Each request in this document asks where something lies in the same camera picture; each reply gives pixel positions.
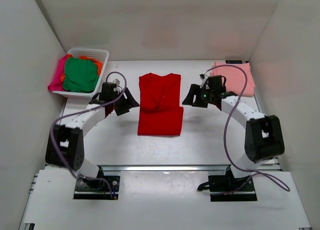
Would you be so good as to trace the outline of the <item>red t shirt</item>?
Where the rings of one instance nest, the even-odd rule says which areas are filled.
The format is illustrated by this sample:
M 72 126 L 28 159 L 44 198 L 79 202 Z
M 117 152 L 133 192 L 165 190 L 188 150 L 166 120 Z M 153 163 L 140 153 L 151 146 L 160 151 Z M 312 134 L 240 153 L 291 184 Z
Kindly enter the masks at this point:
M 139 77 L 140 136 L 179 136 L 184 108 L 180 105 L 181 76 L 148 73 Z

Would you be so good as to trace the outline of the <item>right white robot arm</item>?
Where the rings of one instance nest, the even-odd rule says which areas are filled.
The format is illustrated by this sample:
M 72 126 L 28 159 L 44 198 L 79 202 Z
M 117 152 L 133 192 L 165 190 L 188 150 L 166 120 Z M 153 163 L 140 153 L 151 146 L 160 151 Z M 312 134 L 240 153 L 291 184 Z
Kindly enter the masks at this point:
M 244 154 L 230 165 L 230 174 L 224 178 L 224 185 L 229 190 L 236 190 L 242 185 L 242 178 L 267 162 L 285 152 L 285 144 L 280 120 L 275 115 L 265 115 L 255 111 L 241 101 L 233 91 L 227 91 L 226 78 L 223 76 L 203 77 L 200 85 L 192 84 L 182 102 L 183 105 L 206 108 L 216 106 L 234 118 L 245 129 Z

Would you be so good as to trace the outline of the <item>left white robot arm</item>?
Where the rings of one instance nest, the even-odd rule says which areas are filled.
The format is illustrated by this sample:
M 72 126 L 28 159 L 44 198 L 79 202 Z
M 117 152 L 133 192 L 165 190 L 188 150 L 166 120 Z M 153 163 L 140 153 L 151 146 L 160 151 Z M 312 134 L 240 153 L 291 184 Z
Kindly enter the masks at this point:
M 67 168 L 93 189 L 101 188 L 105 182 L 103 170 L 85 158 L 84 137 L 112 112 L 120 116 L 139 106 L 127 87 L 122 89 L 114 82 L 103 83 L 101 92 L 92 97 L 85 110 L 67 115 L 71 118 L 69 122 L 55 123 L 50 129 L 45 162 Z

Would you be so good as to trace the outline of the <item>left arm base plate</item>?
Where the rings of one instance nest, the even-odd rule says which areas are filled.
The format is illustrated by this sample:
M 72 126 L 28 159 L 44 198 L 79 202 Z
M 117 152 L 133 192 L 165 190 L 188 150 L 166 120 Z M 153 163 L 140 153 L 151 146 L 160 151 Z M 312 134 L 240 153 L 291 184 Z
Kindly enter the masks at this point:
M 105 181 L 77 179 L 73 198 L 75 200 L 118 200 L 121 177 L 119 175 L 104 175 L 103 178 L 110 187 Z

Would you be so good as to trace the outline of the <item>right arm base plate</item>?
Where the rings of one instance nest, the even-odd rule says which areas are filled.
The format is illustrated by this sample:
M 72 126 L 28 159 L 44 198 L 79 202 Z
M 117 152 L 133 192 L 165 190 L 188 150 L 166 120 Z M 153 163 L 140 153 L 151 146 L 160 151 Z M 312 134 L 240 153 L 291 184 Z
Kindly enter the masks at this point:
M 209 190 L 211 202 L 255 202 L 258 200 L 251 176 L 235 178 L 231 170 L 222 175 L 210 174 L 197 191 Z

